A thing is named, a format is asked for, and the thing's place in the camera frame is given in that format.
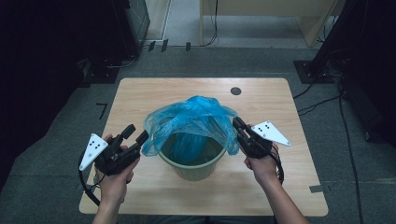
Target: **bucket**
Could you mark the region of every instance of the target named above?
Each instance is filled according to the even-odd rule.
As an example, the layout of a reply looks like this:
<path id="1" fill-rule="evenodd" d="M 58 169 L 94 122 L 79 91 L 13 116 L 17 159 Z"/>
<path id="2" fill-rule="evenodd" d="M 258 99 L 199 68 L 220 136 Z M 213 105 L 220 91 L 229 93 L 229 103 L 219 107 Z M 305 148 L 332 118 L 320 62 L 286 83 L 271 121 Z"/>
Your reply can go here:
<path id="1" fill-rule="evenodd" d="M 174 134 L 170 135 L 163 144 L 159 155 L 172 166 L 178 176 L 189 181 L 199 181 L 209 177 L 215 170 L 217 161 L 226 151 L 215 139 L 207 137 L 204 149 L 195 160 L 186 164 L 179 164 L 169 159 L 175 141 L 176 136 Z"/>

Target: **forearm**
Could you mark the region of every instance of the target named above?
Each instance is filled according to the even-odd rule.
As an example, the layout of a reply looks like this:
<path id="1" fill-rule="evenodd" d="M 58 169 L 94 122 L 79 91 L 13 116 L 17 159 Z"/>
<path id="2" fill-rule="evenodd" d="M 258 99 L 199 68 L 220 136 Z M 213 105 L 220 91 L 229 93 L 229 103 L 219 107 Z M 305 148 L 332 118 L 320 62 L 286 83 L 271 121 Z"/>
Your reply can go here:
<path id="1" fill-rule="evenodd" d="M 117 203 L 101 202 L 92 224 L 115 224 L 120 205 Z"/>
<path id="2" fill-rule="evenodd" d="M 278 223 L 308 223 L 277 178 L 259 183 L 267 196 Z"/>

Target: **person's right hand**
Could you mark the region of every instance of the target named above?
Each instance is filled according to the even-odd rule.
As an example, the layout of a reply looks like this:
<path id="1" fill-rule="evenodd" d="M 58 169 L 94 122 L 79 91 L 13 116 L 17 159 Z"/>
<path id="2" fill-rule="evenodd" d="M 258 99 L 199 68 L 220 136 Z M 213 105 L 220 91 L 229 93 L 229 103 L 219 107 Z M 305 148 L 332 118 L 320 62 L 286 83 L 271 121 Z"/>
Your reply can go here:
<path id="1" fill-rule="evenodd" d="M 244 149 L 241 146 L 239 147 L 246 155 Z M 275 143 L 273 143 L 271 152 L 276 158 L 278 158 L 278 146 Z M 253 159 L 247 156 L 245 158 L 245 165 L 248 169 L 253 171 L 254 176 L 259 184 L 262 184 L 265 181 L 279 181 L 277 180 L 276 176 L 276 162 L 270 156 L 266 156 L 261 159 Z"/>

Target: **table top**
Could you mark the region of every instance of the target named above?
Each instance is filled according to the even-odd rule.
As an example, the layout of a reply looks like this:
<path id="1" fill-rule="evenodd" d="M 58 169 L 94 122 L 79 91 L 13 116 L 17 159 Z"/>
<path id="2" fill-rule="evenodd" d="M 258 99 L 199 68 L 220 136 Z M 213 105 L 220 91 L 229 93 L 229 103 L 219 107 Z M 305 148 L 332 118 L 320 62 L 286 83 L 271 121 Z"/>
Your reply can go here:
<path id="1" fill-rule="evenodd" d="M 242 92 L 233 95 L 231 88 Z M 128 124 L 136 131 L 124 140 L 131 146 L 143 131 L 147 115 L 160 107 L 185 101 L 194 95 L 217 98 L 235 110 L 245 123 L 270 120 L 291 142 L 279 145 L 285 172 L 283 186 L 305 216 L 328 213 L 323 192 L 311 192 L 320 185 L 305 140 L 303 127 L 284 78 L 125 78 L 121 81 L 103 135 L 118 134 Z M 128 185 L 121 214 L 271 216 L 271 207 L 252 171 L 244 164 L 245 155 L 227 153 L 213 174 L 201 181 L 180 178 L 160 156 L 142 155 Z M 93 169 L 88 180 L 92 183 Z M 100 198 L 100 190 L 95 191 Z M 97 206 L 83 194 L 82 213 L 94 214 Z"/>

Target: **wooden table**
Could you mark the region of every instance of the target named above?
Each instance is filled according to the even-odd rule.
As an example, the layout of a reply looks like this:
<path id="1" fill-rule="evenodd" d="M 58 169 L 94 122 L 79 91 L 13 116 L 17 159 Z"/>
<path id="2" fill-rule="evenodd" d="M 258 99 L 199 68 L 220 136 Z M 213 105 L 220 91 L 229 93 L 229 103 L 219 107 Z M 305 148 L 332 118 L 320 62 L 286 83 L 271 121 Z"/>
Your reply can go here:
<path id="1" fill-rule="evenodd" d="M 231 88 L 242 93 L 232 95 Z M 121 81 L 104 134 L 118 134 L 130 123 L 136 132 L 124 141 L 130 146 L 143 131 L 143 121 L 152 111 L 194 95 L 214 97 L 236 110 L 250 124 L 271 120 L 291 141 L 279 145 L 285 171 L 284 188 L 305 216 L 325 216 L 328 207 L 318 186 L 318 175 L 290 88 L 283 78 L 125 78 Z M 159 156 L 142 156 L 128 185 L 122 214 L 271 216 L 264 192 L 244 164 L 239 152 L 227 153 L 218 161 L 214 173 L 198 182 L 180 178 Z M 92 183 L 91 171 L 88 183 Z M 99 198 L 99 189 L 95 191 Z M 96 205 L 83 195 L 79 210 L 96 213 Z"/>
<path id="2" fill-rule="evenodd" d="M 339 15 L 346 0 L 200 0 L 200 44 L 204 16 L 295 17 L 306 45 L 313 47 L 330 16 Z"/>

